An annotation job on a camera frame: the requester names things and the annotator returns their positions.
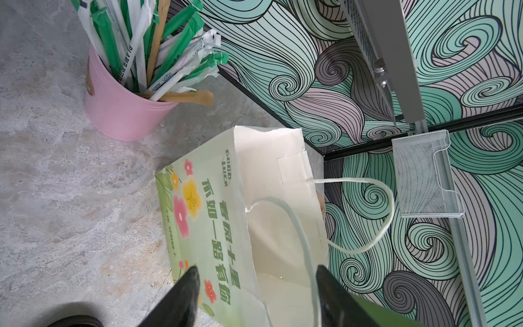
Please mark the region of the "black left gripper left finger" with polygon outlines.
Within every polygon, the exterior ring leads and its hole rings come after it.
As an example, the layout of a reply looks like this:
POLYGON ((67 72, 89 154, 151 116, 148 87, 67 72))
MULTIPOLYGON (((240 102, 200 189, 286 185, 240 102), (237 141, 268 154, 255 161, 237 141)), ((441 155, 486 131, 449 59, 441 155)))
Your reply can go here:
POLYGON ((199 291, 200 275, 197 267, 192 266, 145 317, 139 327, 194 326, 197 318, 199 291))

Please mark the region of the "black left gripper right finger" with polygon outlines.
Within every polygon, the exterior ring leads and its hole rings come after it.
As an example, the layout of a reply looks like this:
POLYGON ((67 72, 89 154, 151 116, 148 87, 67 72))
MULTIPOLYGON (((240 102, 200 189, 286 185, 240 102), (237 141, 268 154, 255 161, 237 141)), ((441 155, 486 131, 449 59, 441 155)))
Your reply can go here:
POLYGON ((378 326, 325 266, 317 267, 316 281, 320 294, 322 327, 378 326))

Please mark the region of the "green paper cup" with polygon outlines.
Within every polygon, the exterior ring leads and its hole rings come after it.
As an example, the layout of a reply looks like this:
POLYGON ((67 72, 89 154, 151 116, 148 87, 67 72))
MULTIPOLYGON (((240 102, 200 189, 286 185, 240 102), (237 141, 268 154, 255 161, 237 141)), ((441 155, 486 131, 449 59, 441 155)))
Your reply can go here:
POLYGON ((355 296, 354 299, 379 326, 425 327, 425 325, 415 320, 411 320, 404 315, 386 309, 362 297, 355 296))

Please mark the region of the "white green paper bag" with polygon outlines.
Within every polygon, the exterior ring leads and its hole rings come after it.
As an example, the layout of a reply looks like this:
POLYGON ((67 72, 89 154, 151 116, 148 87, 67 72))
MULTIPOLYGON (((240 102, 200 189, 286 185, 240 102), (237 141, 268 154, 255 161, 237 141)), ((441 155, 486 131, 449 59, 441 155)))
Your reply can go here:
POLYGON ((222 326, 322 326, 324 214, 300 129, 236 126, 155 176, 172 273, 222 326))

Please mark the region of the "stack of black cup lids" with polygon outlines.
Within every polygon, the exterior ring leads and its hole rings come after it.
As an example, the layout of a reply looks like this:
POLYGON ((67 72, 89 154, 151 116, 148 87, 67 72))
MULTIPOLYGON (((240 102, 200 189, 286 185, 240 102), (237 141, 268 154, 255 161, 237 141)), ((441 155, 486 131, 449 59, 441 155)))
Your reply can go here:
POLYGON ((93 316, 76 315, 64 317, 47 327, 104 327, 103 324, 93 316))

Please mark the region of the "pink holder cup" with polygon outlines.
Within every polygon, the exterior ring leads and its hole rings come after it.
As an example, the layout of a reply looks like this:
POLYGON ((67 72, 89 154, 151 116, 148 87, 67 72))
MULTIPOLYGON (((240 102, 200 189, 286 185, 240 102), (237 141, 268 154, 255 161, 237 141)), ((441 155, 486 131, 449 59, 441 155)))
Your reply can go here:
POLYGON ((87 61, 86 90, 87 117, 100 132, 121 141, 142 140, 178 105, 153 102, 121 86, 92 46, 87 61))

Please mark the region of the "clear acrylic wall pocket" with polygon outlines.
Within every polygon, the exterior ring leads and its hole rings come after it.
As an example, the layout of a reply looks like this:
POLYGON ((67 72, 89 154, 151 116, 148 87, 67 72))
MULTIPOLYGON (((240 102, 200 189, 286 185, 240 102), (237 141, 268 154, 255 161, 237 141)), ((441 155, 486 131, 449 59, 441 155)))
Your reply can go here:
POLYGON ((397 138, 392 141, 396 189, 402 218, 459 219, 463 202, 450 169, 449 132, 397 138))

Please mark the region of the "aluminium wall rail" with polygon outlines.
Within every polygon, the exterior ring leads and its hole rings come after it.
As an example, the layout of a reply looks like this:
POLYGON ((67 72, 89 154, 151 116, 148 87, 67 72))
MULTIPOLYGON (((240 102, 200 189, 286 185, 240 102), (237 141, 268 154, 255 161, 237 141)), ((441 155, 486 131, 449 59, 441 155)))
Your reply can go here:
MULTIPOLYGON (((340 6, 388 107, 393 106, 390 91, 394 90, 405 122, 414 124, 415 130, 408 136, 430 133, 401 2, 342 1, 340 6)), ((464 216, 465 208, 462 218, 449 219, 449 227, 471 324, 486 326, 486 314, 472 263, 464 216)))

